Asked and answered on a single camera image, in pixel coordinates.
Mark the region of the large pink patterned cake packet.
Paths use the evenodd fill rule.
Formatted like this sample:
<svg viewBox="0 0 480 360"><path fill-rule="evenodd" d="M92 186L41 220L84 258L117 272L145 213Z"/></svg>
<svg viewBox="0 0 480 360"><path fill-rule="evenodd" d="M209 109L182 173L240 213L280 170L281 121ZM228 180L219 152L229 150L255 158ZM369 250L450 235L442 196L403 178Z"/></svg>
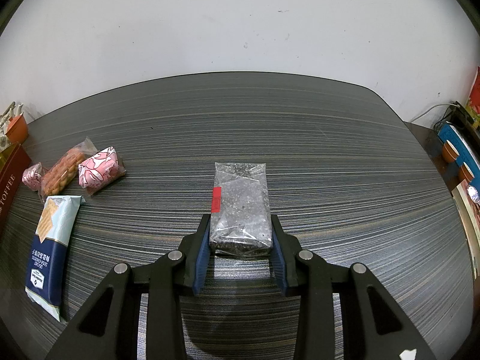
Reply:
<svg viewBox="0 0 480 360"><path fill-rule="evenodd" d="M89 195L96 194L125 174L122 159L113 146L100 150L78 165L79 186Z"/></svg>

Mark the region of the clear packet orange biscuits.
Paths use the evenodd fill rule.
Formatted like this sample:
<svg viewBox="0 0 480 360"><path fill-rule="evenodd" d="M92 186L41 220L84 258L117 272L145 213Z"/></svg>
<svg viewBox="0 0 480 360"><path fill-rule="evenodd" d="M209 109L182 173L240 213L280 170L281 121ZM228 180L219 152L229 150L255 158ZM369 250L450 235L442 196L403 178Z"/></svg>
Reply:
<svg viewBox="0 0 480 360"><path fill-rule="evenodd" d="M47 197L59 195L76 177L79 164L97 152L98 149L88 137L69 149L41 178L41 200L45 202Z"/></svg>

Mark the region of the floral ceramic teapot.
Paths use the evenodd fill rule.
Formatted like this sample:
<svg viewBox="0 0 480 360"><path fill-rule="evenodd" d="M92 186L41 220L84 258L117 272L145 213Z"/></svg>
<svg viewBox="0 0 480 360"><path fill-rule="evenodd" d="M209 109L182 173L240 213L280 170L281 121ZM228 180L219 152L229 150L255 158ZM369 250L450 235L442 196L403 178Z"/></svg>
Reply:
<svg viewBox="0 0 480 360"><path fill-rule="evenodd" d="M7 129L15 116L19 116L23 110L23 103L12 102L10 106L1 114L0 120L0 150L4 151L11 145L7 137Z"/></svg>

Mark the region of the orange lidded tea cup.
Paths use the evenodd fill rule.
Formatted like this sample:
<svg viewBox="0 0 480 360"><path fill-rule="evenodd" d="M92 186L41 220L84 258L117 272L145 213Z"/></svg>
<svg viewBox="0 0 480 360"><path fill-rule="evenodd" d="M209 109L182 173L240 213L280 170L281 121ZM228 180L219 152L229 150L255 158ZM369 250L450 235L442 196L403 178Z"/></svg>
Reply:
<svg viewBox="0 0 480 360"><path fill-rule="evenodd" d="M10 119L6 135L12 144L23 144L26 141L29 136L29 130L24 114Z"/></svg>

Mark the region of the small pink patterned candy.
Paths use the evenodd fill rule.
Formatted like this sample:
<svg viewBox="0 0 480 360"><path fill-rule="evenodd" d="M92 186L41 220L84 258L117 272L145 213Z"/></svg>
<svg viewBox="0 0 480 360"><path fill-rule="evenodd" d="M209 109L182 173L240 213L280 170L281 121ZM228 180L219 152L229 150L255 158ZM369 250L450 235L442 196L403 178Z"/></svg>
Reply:
<svg viewBox="0 0 480 360"><path fill-rule="evenodd" d="M36 163L24 170L22 174L22 182L29 189L38 192L41 189L43 176L47 173L42 163Z"/></svg>

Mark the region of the red gold toffee tin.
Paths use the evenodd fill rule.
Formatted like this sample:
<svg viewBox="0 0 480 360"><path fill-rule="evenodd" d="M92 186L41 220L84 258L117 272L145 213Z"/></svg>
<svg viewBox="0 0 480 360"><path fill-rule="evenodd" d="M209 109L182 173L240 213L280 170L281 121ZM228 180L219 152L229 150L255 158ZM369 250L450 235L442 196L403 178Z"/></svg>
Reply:
<svg viewBox="0 0 480 360"><path fill-rule="evenodd" d="M20 185L22 174L32 162L21 144L10 145L1 152L1 229L4 228L11 203Z"/></svg>

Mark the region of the clear packet dark sesame bar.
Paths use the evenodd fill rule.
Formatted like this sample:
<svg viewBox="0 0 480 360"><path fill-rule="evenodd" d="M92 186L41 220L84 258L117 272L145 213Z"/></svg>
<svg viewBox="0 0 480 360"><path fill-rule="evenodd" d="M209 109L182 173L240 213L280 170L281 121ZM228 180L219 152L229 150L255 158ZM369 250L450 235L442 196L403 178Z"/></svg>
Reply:
<svg viewBox="0 0 480 360"><path fill-rule="evenodd" d="M264 163L216 163L210 247L239 258L269 254L272 219Z"/></svg>

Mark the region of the cluttered shelf with books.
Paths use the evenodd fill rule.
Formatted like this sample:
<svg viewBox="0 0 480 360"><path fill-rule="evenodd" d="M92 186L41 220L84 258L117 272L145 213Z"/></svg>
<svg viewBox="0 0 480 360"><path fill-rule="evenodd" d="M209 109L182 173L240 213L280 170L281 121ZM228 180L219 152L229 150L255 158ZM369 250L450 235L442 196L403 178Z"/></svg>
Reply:
<svg viewBox="0 0 480 360"><path fill-rule="evenodd" d="M476 76L467 102L450 104L434 125L442 142L442 156L456 172L459 185L453 197L466 215L465 232L473 263L473 277L479 278L479 77Z"/></svg>

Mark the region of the navy white cracker packet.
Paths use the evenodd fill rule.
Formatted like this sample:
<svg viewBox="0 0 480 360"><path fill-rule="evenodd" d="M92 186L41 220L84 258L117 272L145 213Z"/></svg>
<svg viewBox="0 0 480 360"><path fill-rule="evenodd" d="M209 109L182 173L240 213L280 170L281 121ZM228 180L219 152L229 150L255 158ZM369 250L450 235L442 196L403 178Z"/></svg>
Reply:
<svg viewBox="0 0 480 360"><path fill-rule="evenodd" d="M64 269L80 205L79 195L49 196L41 212L28 257L24 290L55 320L62 322Z"/></svg>

